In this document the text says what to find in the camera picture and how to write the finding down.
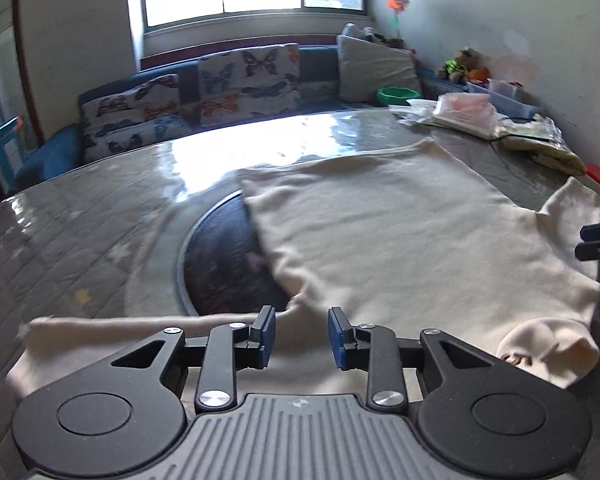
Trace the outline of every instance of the sofa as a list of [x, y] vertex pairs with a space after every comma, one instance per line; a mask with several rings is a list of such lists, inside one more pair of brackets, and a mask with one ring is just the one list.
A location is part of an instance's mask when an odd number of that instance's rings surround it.
[[[334, 110], [347, 110], [372, 106], [369, 103], [344, 104], [338, 100], [340, 76], [338, 73], [338, 50], [335, 45], [300, 46], [300, 77], [298, 90], [302, 105], [293, 112], [265, 117], [250, 118], [221, 126], [200, 126], [200, 92], [198, 89], [198, 59], [174, 63], [144, 70], [133, 76], [89, 90], [78, 97], [80, 115], [84, 117], [83, 105], [93, 100], [124, 92], [151, 79], [177, 74], [180, 79], [181, 113], [190, 130], [182, 136], [196, 134], [215, 128], [299, 114], [313, 114]], [[71, 124], [55, 133], [40, 149], [29, 157], [15, 175], [11, 193], [17, 193], [50, 178], [80, 168], [84, 165], [84, 128]]]

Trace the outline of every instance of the window sill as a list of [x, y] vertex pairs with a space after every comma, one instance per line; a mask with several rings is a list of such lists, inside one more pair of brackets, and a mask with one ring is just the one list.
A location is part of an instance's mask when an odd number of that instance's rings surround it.
[[339, 34], [350, 22], [360, 28], [374, 24], [369, 16], [342, 12], [259, 12], [221, 16], [146, 32], [144, 56], [256, 36]]

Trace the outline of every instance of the round table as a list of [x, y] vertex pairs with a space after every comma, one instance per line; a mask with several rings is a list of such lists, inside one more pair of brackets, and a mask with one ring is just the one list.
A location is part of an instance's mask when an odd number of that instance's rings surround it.
[[[2, 202], [0, 378], [22, 351], [18, 331], [34, 317], [183, 314], [187, 298], [176, 269], [183, 264], [184, 240], [205, 212], [238, 191], [235, 170], [406, 146], [425, 136], [520, 206], [540, 208], [566, 180], [498, 143], [442, 128], [406, 127], [385, 109], [365, 109], [163, 142], [71, 171]], [[231, 295], [232, 284], [226, 287]], [[600, 308], [592, 331], [600, 344]], [[586, 478], [600, 478], [592, 465], [600, 457], [600, 364], [573, 391], [594, 417], [594, 439], [581, 471]], [[0, 380], [2, 462], [13, 461], [8, 435], [13, 407]]]

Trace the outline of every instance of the window frame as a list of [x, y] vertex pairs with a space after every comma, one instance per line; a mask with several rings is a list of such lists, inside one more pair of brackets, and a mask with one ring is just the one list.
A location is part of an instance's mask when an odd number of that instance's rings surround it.
[[240, 10], [237, 12], [221, 12], [219, 14], [206, 14], [205, 16], [197, 16], [195, 18], [186, 18], [177, 20], [176, 22], [161, 23], [160, 25], [149, 26], [146, 16], [146, 0], [141, 0], [142, 7], [142, 22], [144, 24], [144, 33], [153, 32], [169, 27], [177, 27], [179, 25], [188, 25], [189, 23], [206, 22], [207, 20], [216, 20], [218, 18], [232, 18], [235, 16], [253, 16], [254, 14], [278, 14], [278, 13], [294, 13], [294, 14], [351, 14], [355, 16], [368, 16], [368, 0], [362, 0], [362, 10], [358, 9], [333, 9], [331, 7], [309, 7], [304, 4], [304, 0], [300, 1], [299, 9], [263, 9], [263, 10]]

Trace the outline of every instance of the green plastic basket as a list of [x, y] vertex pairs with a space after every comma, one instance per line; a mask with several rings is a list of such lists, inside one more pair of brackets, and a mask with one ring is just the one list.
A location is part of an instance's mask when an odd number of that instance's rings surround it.
[[376, 97], [383, 105], [408, 105], [407, 99], [420, 99], [422, 95], [410, 88], [385, 86], [376, 92]]

